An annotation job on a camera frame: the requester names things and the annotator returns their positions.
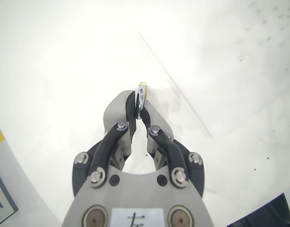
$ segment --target white floor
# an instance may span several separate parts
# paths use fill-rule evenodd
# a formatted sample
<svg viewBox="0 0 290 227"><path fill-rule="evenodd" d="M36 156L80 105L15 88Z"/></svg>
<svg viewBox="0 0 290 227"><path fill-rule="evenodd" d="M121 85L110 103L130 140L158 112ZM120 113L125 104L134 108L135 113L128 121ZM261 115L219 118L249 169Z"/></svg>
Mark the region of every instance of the white floor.
<svg viewBox="0 0 290 227"><path fill-rule="evenodd" d="M290 188L290 0L0 0L0 127L60 221L74 156L140 81L202 155L215 226ZM153 169L142 136L127 172Z"/></svg>

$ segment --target black object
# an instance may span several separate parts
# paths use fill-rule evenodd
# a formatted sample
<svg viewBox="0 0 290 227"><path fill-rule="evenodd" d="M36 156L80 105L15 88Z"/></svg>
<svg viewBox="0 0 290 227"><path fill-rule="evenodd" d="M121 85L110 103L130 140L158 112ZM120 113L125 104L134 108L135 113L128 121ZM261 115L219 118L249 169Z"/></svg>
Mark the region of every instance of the black object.
<svg viewBox="0 0 290 227"><path fill-rule="evenodd" d="M158 175L157 182L160 186L167 185L167 178L164 175Z"/></svg>
<svg viewBox="0 0 290 227"><path fill-rule="evenodd" d="M135 91L132 91L131 94L127 97L125 103L125 111L126 111L126 121L129 122L129 131L130 131L130 139L136 131L136 107L135 107Z"/></svg>
<svg viewBox="0 0 290 227"><path fill-rule="evenodd" d="M290 211L284 193L227 227L290 227Z"/></svg>
<svg viewBox="0 0 290 227"><path fill-rule="evenodd" d="M202 165L191 163L189 161L190 151L186 147L184 147L180 142L178 142L177 140L173 140L173 142L178 145L178 147L180 148L180 150L183 154L185 163L187 165L189 180L192 182L194 187L197 189L200 196L203 197L204 185L205 185L204 163L202 163Z"/></svg>
<svg viewBox="0 0 290 227"><path fill-rule="evenodd" d="M82 187L82 185L85 183L85 181L87 179L87 175L89 172L89 167L90 167L91 161L92 161L94 154L95 154L100 143L101 143L101 141L96 143L91 149L89 149L87 151L87 154L89 155L89 159L88 159L86 164L79 164L78 163L78 164L74 164L74 166L73 166L73 170L72 170L73 187L72 187L72 190L74 192L74 197L76 197L78 191L80 190L80 188Z"/></svg>
<svg viewBox="0 0 290 227"><path fill-rule="evenodd" d="M117 174L114 174L110 177L109 183L111 186L117 186L120 182L120 177Z"/></svg>
<svg viewBox="0 0 290 227"><path fill-rule="evenodd" d="M169 177L170 177L170 181L172 185L177 188L180 188L172 181L171 173L174 168L182 167L186 174L186 180L188 181L189 176L188 176L188 170L187 170L184 156L179 146L176 143L172 142L168 138L167 134L163 132L162 129L160 129L157 134L158 134L157 136L153 136L151 134L149 135L166 155L167 163L168 163L168 170L169 170Z"/></svg>
<svg viewBox="0 0 290 227"><path fill-rule="evenodd" d="M100 142L94 157L92 158L91 165L89 168L89 174L93 171L96 171L97 168L100 166L105 171L105 180L101 184L103 186L107 179L107 173L108 173L108 166L109 166L109 156L111 149L118 143L119 139L127 133L129 127L127 126L125 129L119 131L117 130L118 123L116 123L105 135L105 137Z"/></svg>

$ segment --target metal washer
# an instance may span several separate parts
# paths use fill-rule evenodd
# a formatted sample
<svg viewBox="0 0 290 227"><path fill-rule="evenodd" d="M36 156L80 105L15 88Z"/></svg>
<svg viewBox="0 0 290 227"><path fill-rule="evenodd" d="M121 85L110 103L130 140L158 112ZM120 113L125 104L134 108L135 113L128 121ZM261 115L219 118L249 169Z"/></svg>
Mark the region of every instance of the metal washer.
<svg viewBox="0 0 290 227"><path fill-rule="evenodd" d="M84 155L84 157L85 157L85 159L84 159L84 161L81 163L80 162L80 157L82 156L82 155ZM87 161L88 161L88 159L89 159L89 155L88 155L88 153L86 153L86 152L81 152L81 153L79 153L76 157L75 157L75 160L74 160L74 164L76 165L76 164L86 164L87 163Z"/></svg>
<svg viewBox="0 0 290 227"><path fill-rule="evenodd" d="M96 216L98 219L93 221L92 217ZM94 205L90 207L83 216L83 227L107 227L108 213L101 205Z"/></svg>
<svg viewBox="0 0 290 227"><path fill-rule="evenodd" d="M182 219L183 221L185 221L185 225L182 225L182 223L178 223L179 225L175 225L172 220L173 220L173 217L174 217L174 214L178 211L181 211L181 213L183 213L183 215L185 217L187 217L187 219ZM167 217L167 221L168 221L168 226L169 227L179 227L179 226L184 226L184 227L193 227L193 224L194 224L194 220L193 220L193 217L190 213L190 211L185 208L184 206L182 205L176 205L174 207L172 207L168 213L168 217Z"/></svg>

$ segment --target silver screw head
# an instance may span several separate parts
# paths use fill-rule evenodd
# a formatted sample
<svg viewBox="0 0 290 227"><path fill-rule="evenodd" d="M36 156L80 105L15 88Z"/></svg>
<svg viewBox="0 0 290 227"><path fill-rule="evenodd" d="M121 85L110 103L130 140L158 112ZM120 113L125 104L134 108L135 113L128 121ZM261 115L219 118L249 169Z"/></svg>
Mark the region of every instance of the silver screw head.
<svg viewBox="0 0 290 227"><path fill-rule="evenodd" d="M82 164L82 163L84 162L85 159L86 159L85 154L83 154L83 153L79 153L79 154L78 154L78 156L77 156L77 162L78 162L79 164Z"/></svg>
<svg viewBox="0 0 290 227"><path fill-rule="evenodd" d="M158 133L159 132L159 128L157 126L153 126L151 130L152 130L153 133Z"/></svg>
<svg viewBox="0 0 290 227"><path fill-rule="evenodd" d="M90 180L92 183L97 183L101 179L101 172L94 171L90 175Z"/></svg>
<svg viewBox="0 0 290 227"><path fill-rule="evenodd" d="M183 183L186 180L186 174L184 172L178 171L175 173L175 178L179 183Z"/></svg>
<svg viewBox="0 0 290 227"><path fill-rule="evenodd" d="M200 166L203 164L203 160L198 153L190 153L188 159L191 163L199 164Z"/></svg>
<svg viewBox="0 0 290 227"><path fill-rule="evenodd" d="M89 156L86 152L79 153L74 160L74 164L86 164Z"/></svg>
<svg viewBox="0 0 290 227"><path fill-rule="evenodd" d="M200 157L196 154L192 155L191 158L192 158L192 161L196 164L201 161Z"/></svg>
<svg viewBox="0 0 290 227"><path fill-rule="evenodd" d="M118 128L123 129L124 127L125 127L124 121L118 123Z"/></svg>

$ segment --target gray metal plate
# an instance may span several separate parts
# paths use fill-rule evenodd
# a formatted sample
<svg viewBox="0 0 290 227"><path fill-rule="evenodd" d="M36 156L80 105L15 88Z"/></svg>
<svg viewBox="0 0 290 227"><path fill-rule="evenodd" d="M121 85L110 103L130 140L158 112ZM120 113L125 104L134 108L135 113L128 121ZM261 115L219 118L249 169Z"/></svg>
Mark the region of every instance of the gray metal plate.
<svg viewBox="0 0 290 227"><path fill-rule="evenodd" d="M120 177L120 182L115 187L109 184L109 178L113 174L118 174ZM164 187L157 183L157 176L160 174L165 175L168 179L168 183ZM194 218L194 226L213 226L209 213L195 187L189 183L184 189L175 188L169 180L168 166L145 175L124 173L109 166L107 181L103 187L93 189L89 183L88 177L72 203L63 226L81 226L83 214L93 205L102 205L106 208L109 216L108 226L113 217L111 214L113 208L163 208L165 226L168 226L167 215L175 205L183 205L189 209Z"/></svg>

